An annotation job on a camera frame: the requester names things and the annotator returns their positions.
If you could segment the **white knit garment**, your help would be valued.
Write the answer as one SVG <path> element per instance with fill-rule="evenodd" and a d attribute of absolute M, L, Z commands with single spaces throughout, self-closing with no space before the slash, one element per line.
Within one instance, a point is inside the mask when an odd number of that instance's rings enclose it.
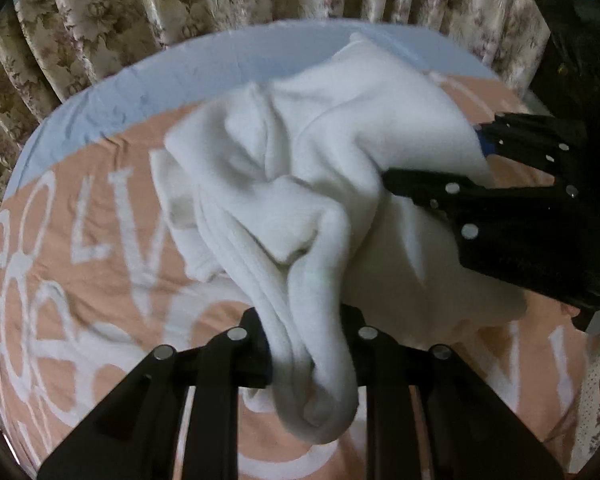
<path fill-rule="evenodd" d="M 303 441 L 336 440 L 358 408 L 343 304 L 416 348 L 526 310 L 521 289 L 460 265 L 445 223 L 382 185 L 391 168 L 493 178 L 452 99 L 362 35 L 202 104 L 149 160 L 187 276 L 225 274 L 257 310 L 273 382 L 250 408 Z"/>

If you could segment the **orange and blue bedsheet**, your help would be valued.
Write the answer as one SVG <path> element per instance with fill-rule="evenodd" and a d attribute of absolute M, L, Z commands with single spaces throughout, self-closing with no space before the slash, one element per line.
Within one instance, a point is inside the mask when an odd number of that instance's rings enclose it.
<path fill-rule="evenodd" d="M 0 211 L 0 419 L 21 465 L 44 458 L 158 344 L 185 350 L 235 323 L 247 297 L 198 282 L 161 217 L 149 154 L 197 102 L 294 75 L 368 39 L 427 73 L 471 122 L 522 104 L 473 56 L 419 27 L 283 22 L 192 39 L 85 90 L 27 143 Z M 426 301 L 413 268 L 375 234 L 347 280 L 349 304 L 404 344 L 450 342 L 562 464 L 600 446 L 600 335 L 570 307 L 531 294 Z"/>

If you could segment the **floral and blue curtain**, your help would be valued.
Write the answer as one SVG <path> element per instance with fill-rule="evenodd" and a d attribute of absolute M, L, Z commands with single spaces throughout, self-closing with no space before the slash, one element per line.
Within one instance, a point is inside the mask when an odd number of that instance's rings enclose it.
<path fill-rule="evenodd" d="M 550 36 L 536 0 L 0 0 L 0 203 L 33 130 L 91 84 L 210 32 L 304 18 L 426 27 L 518 92 Z"/>

